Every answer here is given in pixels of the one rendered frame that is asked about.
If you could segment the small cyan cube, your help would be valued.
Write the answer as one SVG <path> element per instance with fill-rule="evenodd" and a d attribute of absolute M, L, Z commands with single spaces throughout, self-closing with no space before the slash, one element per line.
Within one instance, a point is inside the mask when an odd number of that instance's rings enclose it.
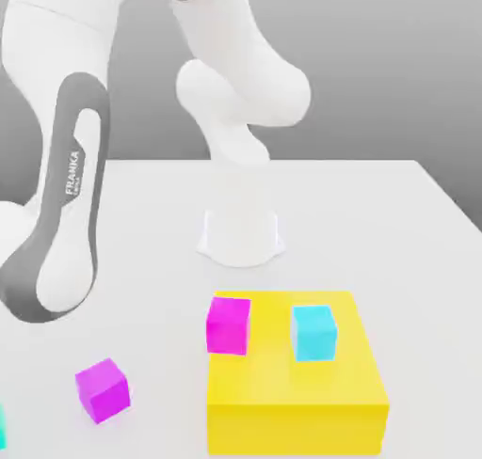
<path fill-rule="evenodd" d="M 329 305 L 301 305 L 291 309 L 291 340 L 296 362 L 333 361 L 338 326 Z"/>

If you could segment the small purple cube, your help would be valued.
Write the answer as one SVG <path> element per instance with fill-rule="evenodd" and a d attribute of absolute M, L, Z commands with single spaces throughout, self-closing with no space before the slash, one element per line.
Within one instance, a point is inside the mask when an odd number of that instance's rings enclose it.
<path fill-rule="evenodd" d="M 131 406 L 127 378 L 111 358 L 78 372 L 75 384 L 79 400 L 95 424 Z"/>

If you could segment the small magenta cube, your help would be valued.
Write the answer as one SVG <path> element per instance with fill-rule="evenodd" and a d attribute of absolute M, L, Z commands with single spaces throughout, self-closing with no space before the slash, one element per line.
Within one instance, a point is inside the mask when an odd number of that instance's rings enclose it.
<path fill-rule="evenodd" d="M 212 298 L 206 318 L 206 347 L 210 354 L 245 356 L 249 347 L 251 301 Z"/>

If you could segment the large yellow box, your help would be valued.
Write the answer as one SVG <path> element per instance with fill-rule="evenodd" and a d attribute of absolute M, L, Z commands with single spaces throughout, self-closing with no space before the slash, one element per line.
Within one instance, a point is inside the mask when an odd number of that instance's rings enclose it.
<path fill-rule="evenodd" d="M 373 456 L 390 402 L 352 293 L 226 291 L 251 302 L 246 356 L 208 362 L 207 450 L 212 455 Z M 298 362 L 294 306 L 327 305 L 338 328 L 332 361 Z"/>

